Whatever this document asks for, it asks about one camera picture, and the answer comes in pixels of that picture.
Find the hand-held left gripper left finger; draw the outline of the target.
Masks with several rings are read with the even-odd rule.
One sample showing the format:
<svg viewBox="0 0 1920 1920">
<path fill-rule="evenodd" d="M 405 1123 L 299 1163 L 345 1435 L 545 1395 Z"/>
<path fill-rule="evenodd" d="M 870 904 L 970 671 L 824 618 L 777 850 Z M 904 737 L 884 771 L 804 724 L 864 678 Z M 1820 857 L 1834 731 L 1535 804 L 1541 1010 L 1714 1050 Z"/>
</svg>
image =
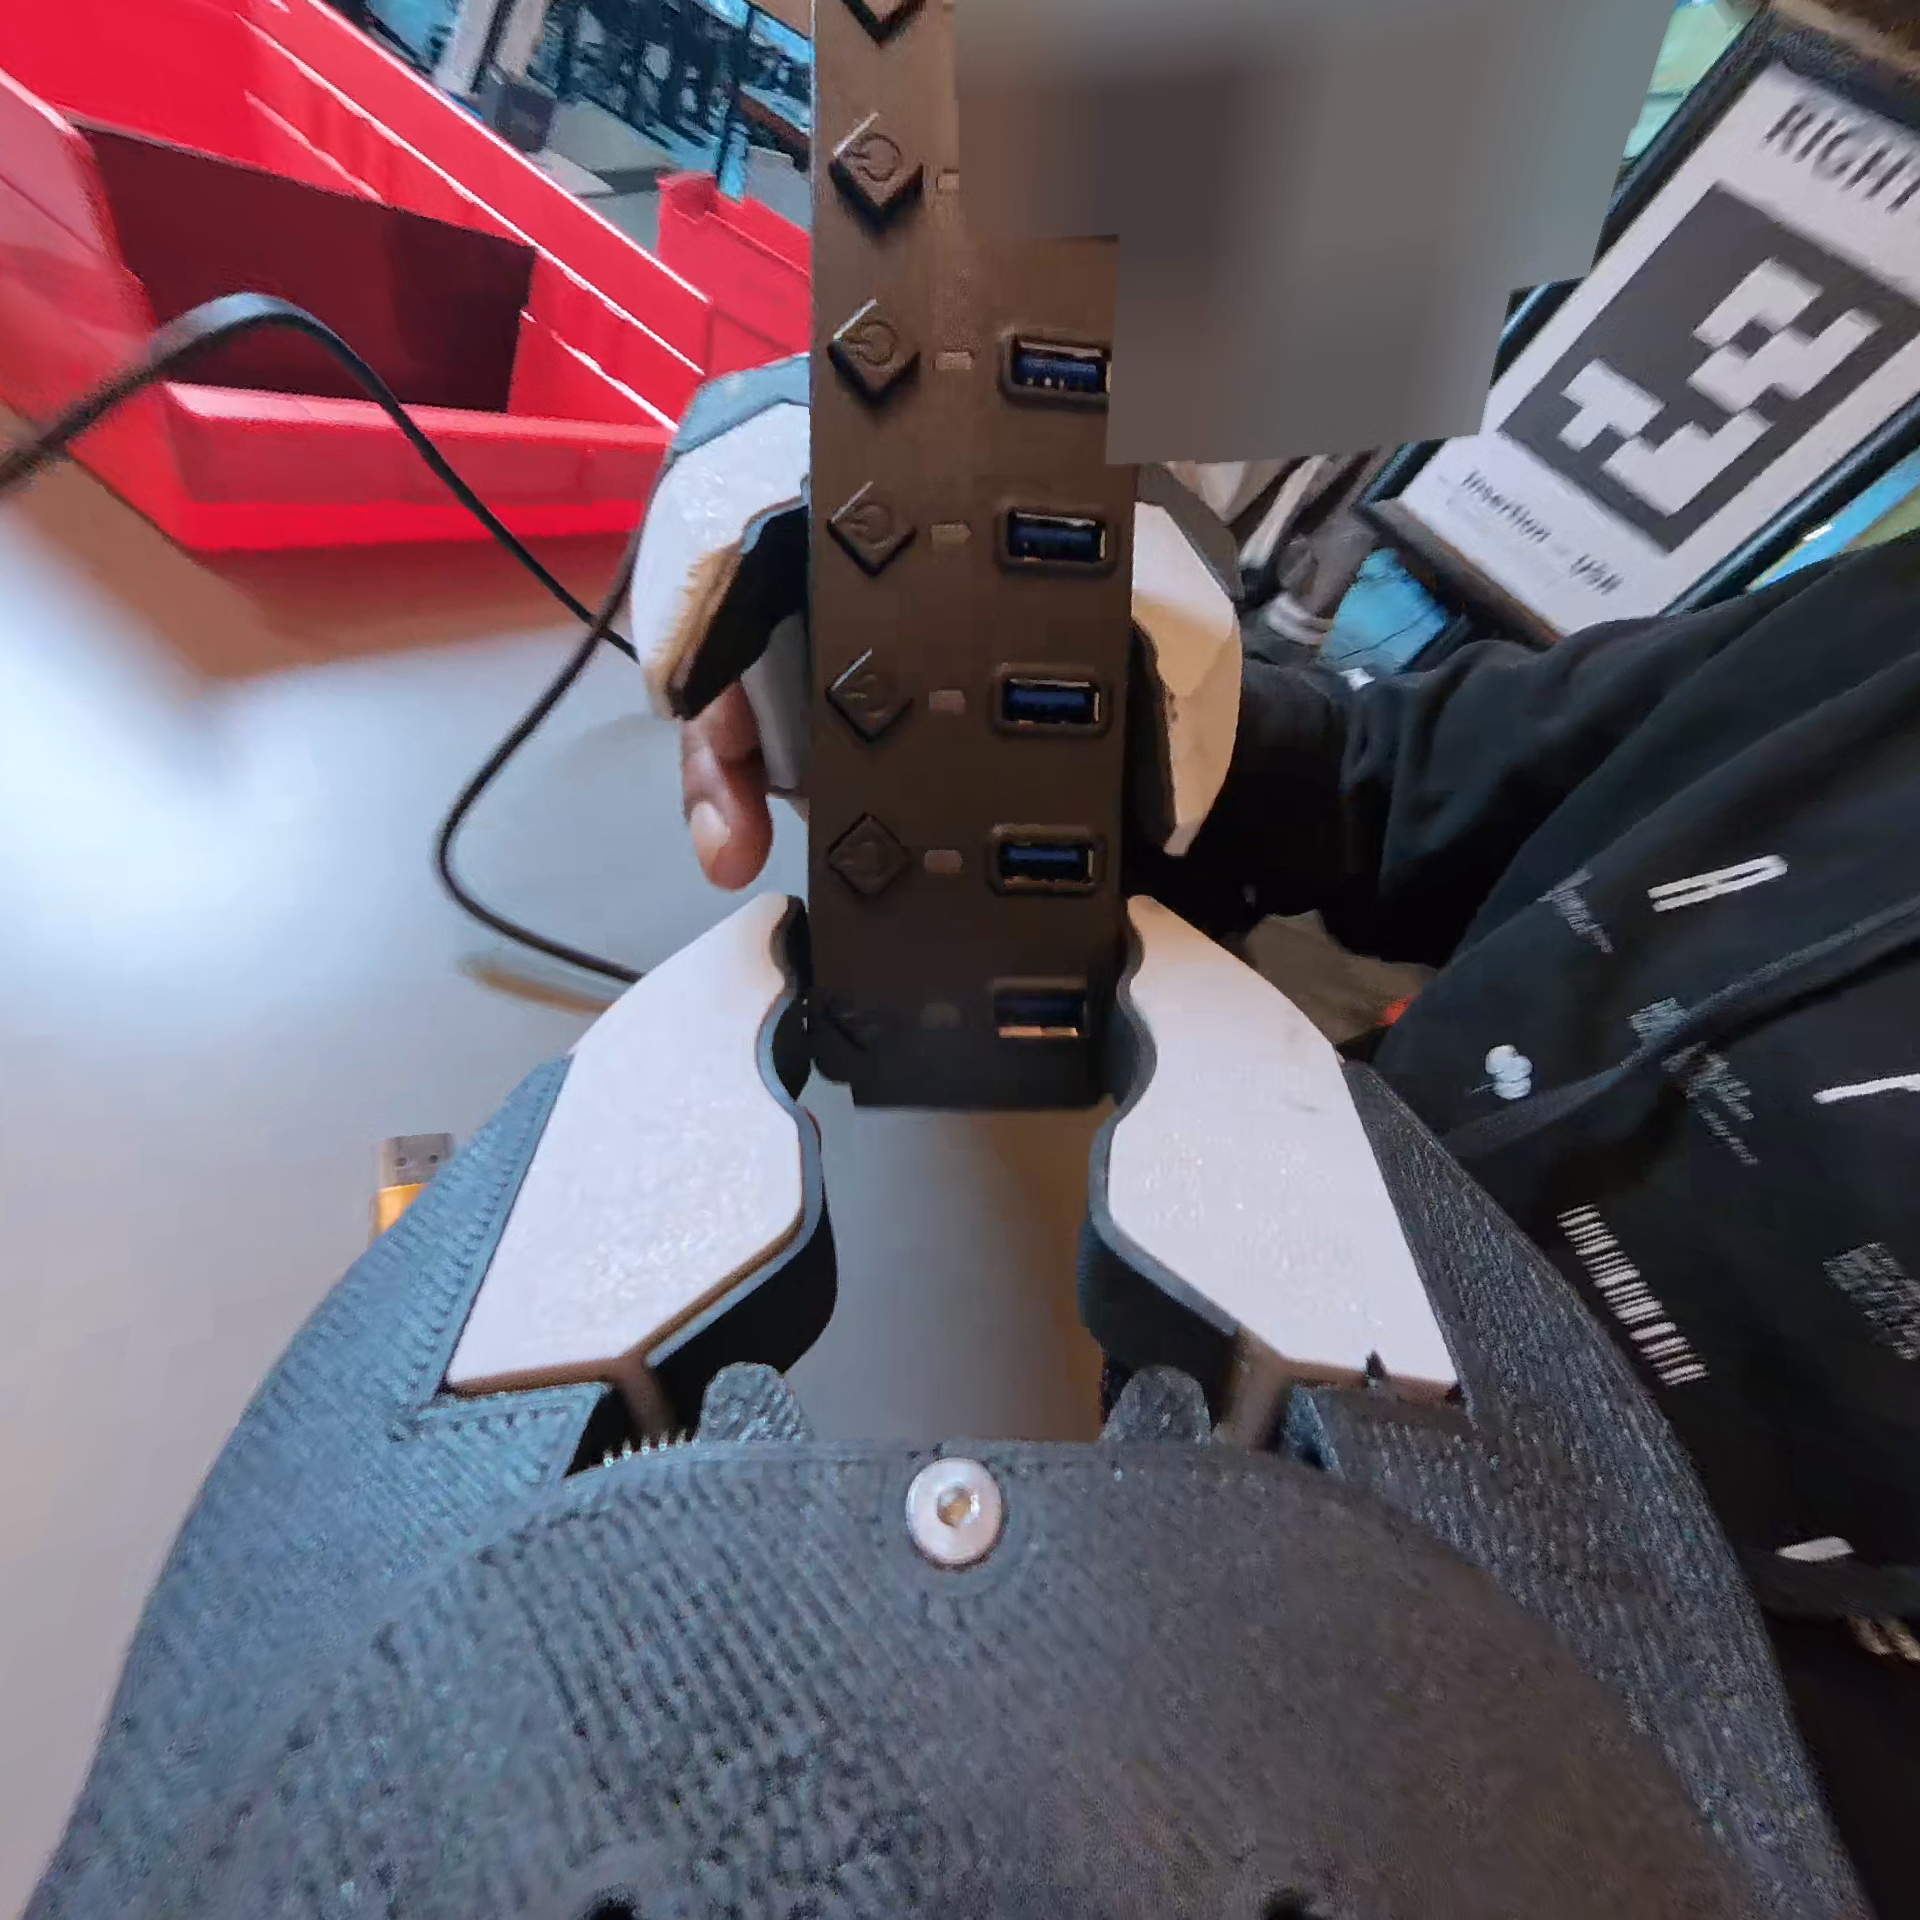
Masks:
<svg viewBox="0 0 1920 1920">
<path fill-rule="evenodd" d="M 638 977 L 565 1056 L 452 1395 L 611 1382 L 704 1395 L 830 1322 L 824 1136 L 804 1109 L 804 904 L 751 897 Z"/>
</svg>

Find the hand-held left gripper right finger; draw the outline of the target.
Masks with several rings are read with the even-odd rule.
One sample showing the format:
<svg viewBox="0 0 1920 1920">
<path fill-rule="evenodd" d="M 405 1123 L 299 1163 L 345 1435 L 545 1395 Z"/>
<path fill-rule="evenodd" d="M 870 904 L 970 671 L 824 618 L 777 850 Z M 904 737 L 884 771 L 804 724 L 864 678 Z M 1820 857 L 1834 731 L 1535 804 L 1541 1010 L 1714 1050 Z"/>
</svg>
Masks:
<svg viewBox="0 0 1920 1920">
<path fill-rule="evenodd" d="M 1109 1375 L 1189 1375 L 1229 1442 L 1269 1442 L 1296 1389 L 1455 1402 L 1342 1050 L 1169 904 L 1123 917 L 1076 1276 Z"/>
</svg>

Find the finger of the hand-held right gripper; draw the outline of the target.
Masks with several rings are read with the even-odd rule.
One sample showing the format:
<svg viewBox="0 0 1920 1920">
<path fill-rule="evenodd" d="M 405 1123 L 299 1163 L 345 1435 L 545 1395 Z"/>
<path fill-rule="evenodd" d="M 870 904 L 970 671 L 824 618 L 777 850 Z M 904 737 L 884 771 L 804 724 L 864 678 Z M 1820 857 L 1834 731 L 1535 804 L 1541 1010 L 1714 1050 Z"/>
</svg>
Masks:
<svg viewBox="0 0 1920 1920">
<path fill-rule="evenodd" d="M 744 405 L 744 392 L 711 392 L 711 412 L 684 419 L 631 545 L 631 651 L 651 711 L 664 711 L 664 671 L 691 638 L 691 611 L 718 578 L 718 551 L 731 551 L 764 505 L 804 498 L 804 478 L 804 399 Z"/>
<path fill-rule="evenodd" d="M 1136 498 L 1136 830 L 1189 857 L 1229 764 L 1242 711 L 1242 624 L 1196 498 Z"/>
</svg>

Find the black usb hub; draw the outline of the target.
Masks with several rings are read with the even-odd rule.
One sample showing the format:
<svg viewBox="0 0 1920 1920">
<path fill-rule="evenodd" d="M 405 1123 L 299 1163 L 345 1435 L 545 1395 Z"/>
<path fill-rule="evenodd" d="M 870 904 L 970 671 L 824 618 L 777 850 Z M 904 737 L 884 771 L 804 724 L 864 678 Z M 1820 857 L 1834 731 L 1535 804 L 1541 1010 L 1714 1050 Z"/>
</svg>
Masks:
<svg viewBox="0 0 1920 1920">
<path fill-rule="evenodd" d="M 870 1109 L 1090 1109 L 1136 638 L 1116 239 L 977 226 L 950 27 L 811 7 L 811 1050 Z"/>
</svg>

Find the black bin divider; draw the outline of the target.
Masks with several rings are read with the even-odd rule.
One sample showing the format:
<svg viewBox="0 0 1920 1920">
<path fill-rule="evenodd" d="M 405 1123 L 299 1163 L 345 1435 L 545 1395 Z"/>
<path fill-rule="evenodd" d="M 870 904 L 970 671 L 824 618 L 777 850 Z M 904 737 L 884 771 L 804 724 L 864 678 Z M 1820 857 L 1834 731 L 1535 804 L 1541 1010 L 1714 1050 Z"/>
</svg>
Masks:
<svg viewBox="0 0 1920 1920">
<path fill-rule="evenodd" d="M 146 312 L 266 292 L 332 326 L 405 405 L 505 412 L 538 252 L 146 133 L 86 126 Z"/>
</svg>

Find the black white marker sign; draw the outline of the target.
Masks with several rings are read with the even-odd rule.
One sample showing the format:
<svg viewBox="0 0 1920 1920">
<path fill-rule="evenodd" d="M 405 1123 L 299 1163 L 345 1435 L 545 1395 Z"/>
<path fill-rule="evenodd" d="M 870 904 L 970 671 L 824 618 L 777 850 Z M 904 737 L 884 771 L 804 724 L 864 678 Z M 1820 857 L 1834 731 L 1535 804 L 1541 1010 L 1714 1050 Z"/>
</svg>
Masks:
<svg viewBox="0 0 1920 1920">
<path fill-rule="evenodd" d="M 1913 452 L 1913 47 L 1761 7 L 1628 166 L 1588 279 L 1515 306 L 1482 432 L 1362 518 L 1528 644 L 1694 611 Z"/>
</svg>

